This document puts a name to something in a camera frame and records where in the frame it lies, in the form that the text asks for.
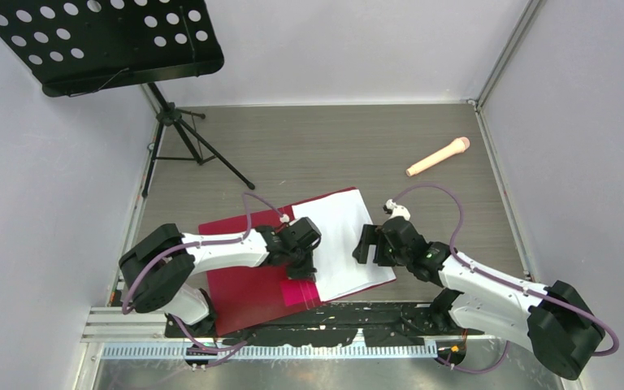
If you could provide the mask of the white paper sheets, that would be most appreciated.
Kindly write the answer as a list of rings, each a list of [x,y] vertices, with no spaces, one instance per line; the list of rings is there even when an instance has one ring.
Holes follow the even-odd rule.
[[[299,202],[292,205],[292,213],[309,218],[321,232],[321,243],[313,251],[320,301],[334,301],[396,279],[392,268],[360,264],[353,257],[362,228],[373,223],[359,189]]]

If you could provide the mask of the red plastic folder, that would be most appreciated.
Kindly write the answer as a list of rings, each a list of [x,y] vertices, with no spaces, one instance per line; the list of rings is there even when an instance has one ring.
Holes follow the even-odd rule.
[[[282,206],[277,211],[266,209],[254,212],[251,215],[252,223],[254,226],[277,228],[281,214],[298,219],[292,211],[292,205],[297,203]],[[206,280],[217,314],[215,328],[220,336],[326,303],[319,300],[315,281],[289,279],[281,266],[232,267],[207,271]]]

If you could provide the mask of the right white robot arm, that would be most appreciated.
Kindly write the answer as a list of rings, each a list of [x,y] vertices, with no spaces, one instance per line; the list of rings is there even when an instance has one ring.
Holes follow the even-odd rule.
[[[426,241],[402,218],[362,227],[353,257],[360,264],[405,267],[442,291],[431,303],[431,323],[442,333],[483,332],[532,352],[555,375],[579,378],[605,338],[578,291],[518,279],[484,266],[439,241]]]

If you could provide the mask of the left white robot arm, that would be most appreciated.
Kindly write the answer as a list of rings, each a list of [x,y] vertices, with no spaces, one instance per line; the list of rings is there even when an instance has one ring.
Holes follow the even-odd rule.
[[[321,240],[322,233],[307,217],[280,228],[248,226],[243,232],[206,236],[165,223],[119,259],[128,286],[122,311],[161,310],[195,335],[208,336],[217,323],[215,308],[206,292],[188,287],[191,276],[232,267],[283,267],[290,279],[312,281],[314,251]]]

